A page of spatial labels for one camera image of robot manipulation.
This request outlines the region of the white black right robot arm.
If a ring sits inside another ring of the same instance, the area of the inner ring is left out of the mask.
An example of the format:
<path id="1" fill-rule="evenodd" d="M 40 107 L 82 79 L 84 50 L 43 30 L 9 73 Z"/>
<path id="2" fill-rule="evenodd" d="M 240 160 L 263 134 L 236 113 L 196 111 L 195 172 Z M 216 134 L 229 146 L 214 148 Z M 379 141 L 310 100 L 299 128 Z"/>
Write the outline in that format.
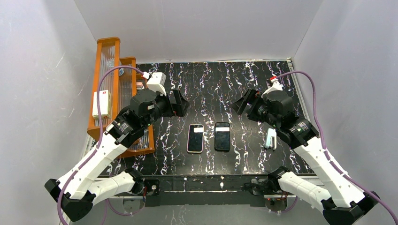
<path id="1" fill-rule="evenodd" d="M 238 114 L 246 113 L 249 120 L 265 122 L 276 135 L 299 154 L 316 173 L 323 186 L 308 182 L 286 167 L 268 174 L 267 187 L 296 195 L 319 210 L 331 225 L 351 225 L 378 204 L 375 192 L 353 184 L 346 171 L 333 161 L 323 148 L 317 129 L 294 112 L 292 98 L 285 91 L 275 90 L 262 96 L 249 89 L 232 104 Z"/>

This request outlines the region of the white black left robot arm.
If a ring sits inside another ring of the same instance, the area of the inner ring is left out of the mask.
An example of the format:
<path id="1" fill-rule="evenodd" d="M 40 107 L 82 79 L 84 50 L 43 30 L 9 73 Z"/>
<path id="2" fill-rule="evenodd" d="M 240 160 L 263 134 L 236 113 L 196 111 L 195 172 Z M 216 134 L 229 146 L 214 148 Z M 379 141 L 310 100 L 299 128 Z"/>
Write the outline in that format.
<path id="1" fill-rule="evenodd" d="M 189 102 L 179 89 L 174 89 L 173 95 L 170 99 L 158 91 L 139 90 L 106 128 L 100 128 L 96 145 L 70 171 L 45 183 L 46 190 L 57 203 L 61 223 L 67 223 L 64 214 L 71 221 L 78 221 L 103 200 L 144 189 L 144 177 L 136 169 L 126 169 L 101 181 L 96 178 L 159 118 L 186 115 Z"/>

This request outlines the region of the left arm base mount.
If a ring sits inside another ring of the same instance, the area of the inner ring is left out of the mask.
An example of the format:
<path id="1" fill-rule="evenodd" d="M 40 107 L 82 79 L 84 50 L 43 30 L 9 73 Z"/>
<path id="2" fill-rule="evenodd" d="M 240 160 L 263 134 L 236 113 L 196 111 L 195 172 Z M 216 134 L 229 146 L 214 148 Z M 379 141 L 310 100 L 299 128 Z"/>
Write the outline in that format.
<path id="1" fill-rule="evenodd" d="M 158 196 L 160 193 L 160 181 L 146 179 L 138 184 L 132 194 L 123 198 L 122 206 L 124 212 L 135 215 L 144 209 L 148 198 Z"/>

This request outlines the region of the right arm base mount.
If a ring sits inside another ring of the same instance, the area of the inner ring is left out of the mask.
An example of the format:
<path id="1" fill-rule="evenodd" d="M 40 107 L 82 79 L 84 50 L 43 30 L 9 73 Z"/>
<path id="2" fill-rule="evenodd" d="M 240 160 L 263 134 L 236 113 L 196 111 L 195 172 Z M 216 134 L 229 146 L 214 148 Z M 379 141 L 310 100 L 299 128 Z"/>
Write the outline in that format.
<path id="1" fill-rule="evenodd" d="M 241 189 L 248 191 L 254 196 L 263 196 L 266 200 L 265 206 L 268 211 L 278 215 L 291 211 L 298 202 L 298 197 L 295 197 L 293 203 L 288 206 L 289 193 L 281 190 L 275 181 L 268 178 L 256 177 L 251 179 Z"/>

